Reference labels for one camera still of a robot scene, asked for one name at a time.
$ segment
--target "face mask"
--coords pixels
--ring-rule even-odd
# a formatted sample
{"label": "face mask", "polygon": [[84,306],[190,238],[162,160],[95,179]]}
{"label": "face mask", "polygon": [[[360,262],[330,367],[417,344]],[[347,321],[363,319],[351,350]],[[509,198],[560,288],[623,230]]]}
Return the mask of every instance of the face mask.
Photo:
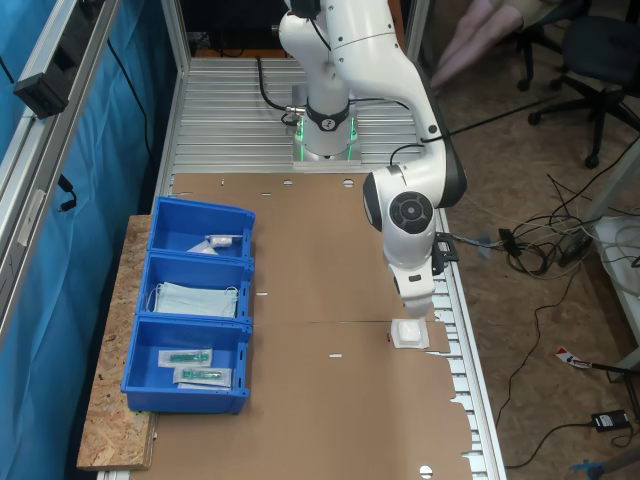
{"label": "face mask", "polygon": [[173,283],[163,283],[155,288],[155,308],[157,313],[177,313],[182,315],[204,315],[208,317],[233,318],[238,302],[238,290],[205,290],[187,288]]}

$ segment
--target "bin compartment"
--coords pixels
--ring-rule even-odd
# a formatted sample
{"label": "bin compartment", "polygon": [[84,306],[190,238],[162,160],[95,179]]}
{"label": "bin compartment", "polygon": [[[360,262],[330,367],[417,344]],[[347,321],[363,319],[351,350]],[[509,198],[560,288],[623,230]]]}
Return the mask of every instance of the bin compartment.
{"label": "bin compartment", "polygon": [[149,234],[149,250],[188,253],[206,235],[240,235],[230,247],[216,248],[221,257],[246,262],[251,258],[251,234],[255,214],[212,203],[157,197]]}
{"label": "bin compartment", "polygon": [[[208,290],[235,288],[238,290],[238,302],[233,318],[212,316],[193,316],[193,318],[251,324],[249,291],[252,276],[252,265],[229,258],[148,252],[140,283],[137,313],[153,312],[156,300],[155,290],[158,285],[165,282]],[[176,314],[158,313],[157,315],[174,317]]]}
{"label": "bin compartment", "polygon": [[[122,379],[122,392],[135,411],[238,413],[249,398],[247,348],[251,327],[137,315]],[[160,350],[213,349],[211,366],[232,369],[231,389],[179,389],[173,368],[158,367]]]}

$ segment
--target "wooden board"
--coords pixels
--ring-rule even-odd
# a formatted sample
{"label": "wooden board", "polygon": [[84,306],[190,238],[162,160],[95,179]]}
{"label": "wooden board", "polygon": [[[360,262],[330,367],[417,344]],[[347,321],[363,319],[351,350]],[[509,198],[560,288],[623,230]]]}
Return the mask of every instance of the wooden board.
{"label": "wooden board", "polygon": [[149,216],[129,219],[78,453],[81,469],[144,469],[151,464],[157,415],[132,412],[120,392],[150,227]]}
{"label": "wooden board", "polygon": [[239,415],[161,415],[132,480],[471,480],[449,362],[397,350],[384,323],[255,327]]}

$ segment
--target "person's leg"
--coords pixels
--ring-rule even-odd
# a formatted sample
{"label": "person's leg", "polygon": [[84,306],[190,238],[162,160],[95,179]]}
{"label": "person's leg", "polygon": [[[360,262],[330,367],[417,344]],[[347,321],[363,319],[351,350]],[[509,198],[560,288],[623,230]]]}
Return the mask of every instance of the person's leg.
{"label": "person's leg", "polygon": [[496,11],[491,0],[473,0],[467,13],[458,21],[456,26],[456,32],[453,34],[453,38],[445,48],[440,60],[438,61],[438,67],[440,68],[445,64],[449,58],[456,53],[462,46],[464,46],[480,27],[491,17]]}
{"label": "person's leg", "polygon": [[513,7],[500,7],[480,27],[469,42],[454,53],[431,79],[431,87],[437,89],[465,68],[477,62],[487,50],[522,25],[520,12]]}

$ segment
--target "hole in cardboard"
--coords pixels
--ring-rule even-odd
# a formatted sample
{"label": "hole in cardboard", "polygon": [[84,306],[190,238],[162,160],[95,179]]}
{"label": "hole in cardboard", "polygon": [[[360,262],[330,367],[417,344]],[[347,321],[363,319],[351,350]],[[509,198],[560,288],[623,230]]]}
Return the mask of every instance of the hole in cardboard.
{"label": "hole in cardboard", "polygon": [[428,467],[426,465],[423,465],[420,467],[420,476],[422,478],[432,478],[433,477],[433,470],[431,470],[431,467]]}

